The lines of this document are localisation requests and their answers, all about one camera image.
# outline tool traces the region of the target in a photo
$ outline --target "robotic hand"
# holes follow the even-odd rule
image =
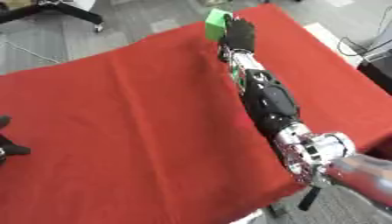
[[[289,91],[255,60],[255,27],[229,15],[225,15],[225,21],[226,33],[219,41],[218,58],[229,64],[230,76],[248,115],[293,178],[312,186],[298,207],[308,210],[321,188],[340,185],[372,202],[381,202],[379,207],[384,211],[392,209],[392,179],[380,175],[386,173],[385,164],[390,168],[392,163],[383,161],[384,166],[379,166],[378,159],[356,154],[354,143],[343,133],[311,132],[301,121],[299,106]],[[372,187],[361,187],[359,179],[368,179]]]

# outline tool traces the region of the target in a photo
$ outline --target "gray carpet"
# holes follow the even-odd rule
[[[319,22],[337,37],[348,36],[362,44],[371,43],[382,13],[392,4],[390,0],[271,2],[278,4],[301,25]],[[344,2],[351,3],[339,7]],[[258,3],[258,0],[234,0],[219,7],[238,10]],[[99,0],[93,8],[105,19],[105,30],[99,34],[93,33],[90,23],[50,13],[2,24],[0,74],[50,66],[126,46],[152,33],[203,20],[209,10],[197,0]],[[288,213],[279,219],[268,218],[268,223],[378,223],[360,201],[339,189],[323,191],[308,213],[296,209],[301,195],[303,192],[282,199],[279,203],[287,207]]]

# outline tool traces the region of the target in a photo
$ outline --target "red cloth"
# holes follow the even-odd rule
[[[244,10],[256,57],[315,131],[360,147],[392,131],[392,101],[272,5]],[[257,133],[203,24],[0,77],[7,136],[33,149],[0,169],[8,223],[228,223],[298,186]]]

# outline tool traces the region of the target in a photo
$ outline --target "green cube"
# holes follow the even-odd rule
[[[208,18],[206,19],[206,38],[214,41],[218,41],[224,34],[226,29],[224,16],[229,14],[233,16],[233,13],[212,9]]]

